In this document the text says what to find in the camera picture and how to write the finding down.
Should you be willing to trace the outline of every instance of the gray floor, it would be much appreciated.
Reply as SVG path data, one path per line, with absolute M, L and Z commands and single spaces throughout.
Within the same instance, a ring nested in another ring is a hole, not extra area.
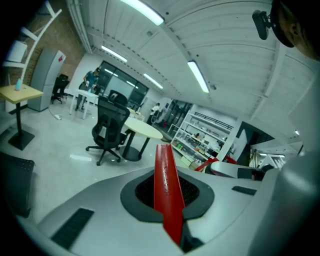
M 48 109 L 37 112 L 26 108 L 21 112 L 22 128 L 35 135 L 35 138 L 23 150 L 8 144 L 9 138 L 17 132 L 13 126 L 0 135 L 0 151 L 15 157 L 33 160 L 35 179 L 32 196 L 30 219 L 38 223 L 52 209 L 65 202 L 87 186 L 118 175 L 123 175 L 141 168 L 150 167 L 155 162 L 157 144 L 165 144 L 158 139 L 150 139 L 142 159 L 137 162 L 115 161 L 115 157 L 106 153 L 101 166 L 96 161 L 101 150 L 85 151 L 86 146 L 94 146 L 91 130 L 97 122 L 97 107 L 91 105 L 86 119 L 81 111 L 69 115 L 71 98 L 60 104 L 56 101 L 50 106 L 51 112 L 62 115 L 62 120 L 55 119 Z M 136 135 L 132 146 L 140 149 L 145 137 Z M 77 160 L 70 155 L 91 158 L 91 161 Z M 181 156 L 174 153 L 178 166 L 186 167 Z

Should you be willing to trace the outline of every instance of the brick wall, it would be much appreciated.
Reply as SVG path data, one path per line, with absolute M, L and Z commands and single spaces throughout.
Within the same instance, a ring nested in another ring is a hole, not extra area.
M 44 32 L 33 51 L 24 75 L 23 83 L 26 85 L 30 85 L 31 83 L 32 75 L 43 48 L 60 50 L 66 55 L 66 59 L 63 63 L 60 73 L 67 75 L 70 81 L 79 62 L 85 54 L 85 49 L 81 45 L 80 38 L 68 11 L 66 0 L 50 0 L 49 2 L 55 13 L 60 9 L 62 9 L 62 12 L 57 16 L 57 18 L 55 18 L 55 20 Z M 48 23 L 50 18 L 51 16 L 49 15 L 35 15 L 33 19 L 31 19 L 30 23 L 26 24 L 25 27 L 38 36 L 43 26 Z M 22 59 L 22 62 L 24 63 L 31 47 L 34 44 L 34 40 L 24 36 L 23 34 L 18 37 L 18 40 L 24 41 L 27 44 L 27 51 Z M 21 77 L 22 68 L 4 68 L 1 74 L 2 84 L 5 83 L 6 80 L 8 81 L 8 79 L 5 77 L 5 74 L 10 75 L 10 82 L 12 85 L 14 85 Z

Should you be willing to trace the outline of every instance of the ceiling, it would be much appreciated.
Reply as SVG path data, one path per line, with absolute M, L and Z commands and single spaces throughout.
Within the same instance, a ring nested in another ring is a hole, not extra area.
M 87 51 L 164 97 L 241 117 L 284 144 L 295 135 L 288 114 L 309 88 L 319 64 L 278 43 L 272 31 L 267 40 L 259 38 L 252 13 L 269 13 L 271 0 L 143 1 L 164 17 L 163 24 L 156 26 L 120 0 L 80 0 L 80 5 L 68 0 L 69 6 L 79 6 L 77 17 L 70 13 L 82 43 L 87 40 Z M 127 63 L 108 55 L 101 45 Z M 187 65 L 190 60 L 216 90 L 201 90 Z

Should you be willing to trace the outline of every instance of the red object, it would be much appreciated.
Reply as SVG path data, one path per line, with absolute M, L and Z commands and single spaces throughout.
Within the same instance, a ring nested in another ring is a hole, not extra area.
M 163 214 L 163 227 L 179 246 L 185 202 L 170 144 L 157 145 L 154 166 L 154 209 Z
M 206 167 L 208 164 L 214 163 L 219 161 L 217 158 L 209 158 L 207 161 L 205 161 L 203 164 L 201 164 L 198 168 L 195 169 L 196 172 L 199 172 L 204 167 Z
M 236 160 L 232 159 L 230 156 L 226 156 L 224 159 L 227 160 L 227 163 L 236 165 Z M 196 172 L 199 172 L 204 167 L 206 167 L 208 164 L 212 164 L 214 162 L 218 162 L 219 160 L 217 158 L 209 158 L 207 161 L 205 161 L 203 164 L 201 164 L 197 169 L 195 169 Z

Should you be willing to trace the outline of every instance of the man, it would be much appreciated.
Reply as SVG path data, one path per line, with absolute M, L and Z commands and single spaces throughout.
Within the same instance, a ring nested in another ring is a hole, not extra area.
M 147 120 L 147 124 L 148 125 L 152 125 L 152 122 L 151 122 L 151 120 L 152 120 L 152 117 L 154 116 L 154 114 L 156 113 L 156 111 L 159 111 L 159 109 L 160 109 L 160 103 L 157 103 L 152 109 L 151 109 L 151 114 L 149 115 L 149 118 L 148 118 L 148 120 Z
M 272 30 L 279 41 L 289 48 L 320 60 L 318 3 L 314 0 L 273 0 L 270 12 Z
M 97 86 L 98 79 L 99 79 L 99 72 L 100 72 L 100 68 L 97 67 L 95 71 L 89 71 L 88 73 L 86 73 L 85 77 L 83 78 L 84 82 L 82 82 L 79 89 L 84 91 L 89 91 L 90 89 L 93 90 Z M 84 97 L 81 110 L 84 110 L 84 103 L 86 102 L 86 99 L 87 97 Z M 82 100 L 82 95 L 78 95 L 78 99 L 76 100 L 75 111 L 79 109 L 81 100 Z

